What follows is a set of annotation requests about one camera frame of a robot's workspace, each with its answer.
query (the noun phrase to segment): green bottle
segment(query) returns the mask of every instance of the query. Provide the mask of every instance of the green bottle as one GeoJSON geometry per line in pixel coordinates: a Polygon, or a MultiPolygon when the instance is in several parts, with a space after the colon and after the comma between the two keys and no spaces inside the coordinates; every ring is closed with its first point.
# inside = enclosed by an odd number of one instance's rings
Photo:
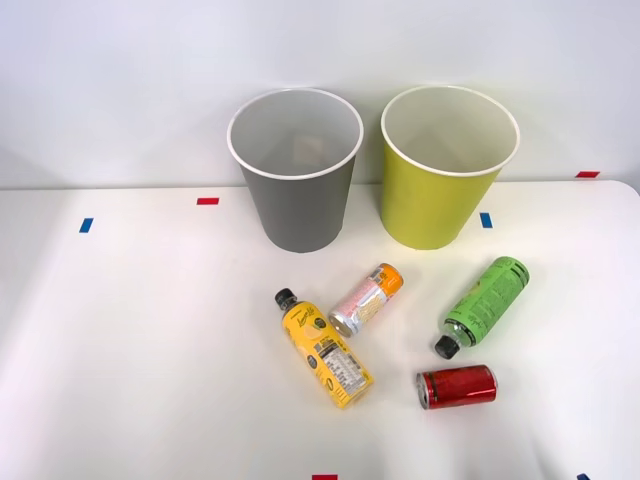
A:
{"type": "Polygon", "coordinates": [[[449,360],[460,348],[480,343],[528,283],[529,271],[521,262],[496,259],[440,324],[436,352],[449,360]]]}

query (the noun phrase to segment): yellow cup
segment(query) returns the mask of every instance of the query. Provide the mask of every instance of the yellow cup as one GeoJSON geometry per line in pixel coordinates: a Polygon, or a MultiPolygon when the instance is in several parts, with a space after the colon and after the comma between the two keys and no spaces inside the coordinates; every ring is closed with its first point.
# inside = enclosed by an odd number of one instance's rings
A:
{"type": "Polygon", "coordinates": [[[520,144],[518,124],[492,98],[454,86],[401,93],[382,113],[382,223],[420,250],[457,236],[520,144]]]}

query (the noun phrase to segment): paper cup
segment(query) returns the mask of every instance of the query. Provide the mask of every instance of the paper cup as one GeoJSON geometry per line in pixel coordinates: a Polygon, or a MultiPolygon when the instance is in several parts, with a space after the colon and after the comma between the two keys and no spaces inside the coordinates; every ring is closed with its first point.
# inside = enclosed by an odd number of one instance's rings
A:
{"type": "Polygon", "coordinates": [[[382,114],[382,134],[382,223],[398,242],[420,250],[456,238],[520,144],[506,108],[451,86],[395,97],[382,114]]]}
{"type": "Polygon", "coordinates": [[[238,110],[227,142],[274,244],[303,253],[338,236],[363,130],[348,102],[311,88],[267,93],[238,110]]]}

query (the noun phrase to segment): white wall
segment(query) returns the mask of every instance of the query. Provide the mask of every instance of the white wall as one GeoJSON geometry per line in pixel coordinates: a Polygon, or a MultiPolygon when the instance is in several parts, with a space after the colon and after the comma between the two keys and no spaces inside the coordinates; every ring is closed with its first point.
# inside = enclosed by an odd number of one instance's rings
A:
{"type": "Polygon", "coordinates": [[[241,184],[227,122],[281,86],[358,108],[373,181],[385,103],[453,83],[519,120],[503,179],[638,188],[639,20],[632,0],[3,0],[0,187],[241,184]]]}

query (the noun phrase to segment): gray cup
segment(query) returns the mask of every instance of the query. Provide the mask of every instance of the gray cup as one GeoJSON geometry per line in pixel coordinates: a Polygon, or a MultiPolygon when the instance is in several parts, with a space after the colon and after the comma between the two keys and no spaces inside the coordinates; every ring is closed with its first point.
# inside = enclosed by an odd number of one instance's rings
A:
{"type": "Polygon", "coordinates": [[[338,236],[363,132],[353,106],[311,88],[267,93],[235,114],[227,143],[278,247],[312,252],[338,236]]]}

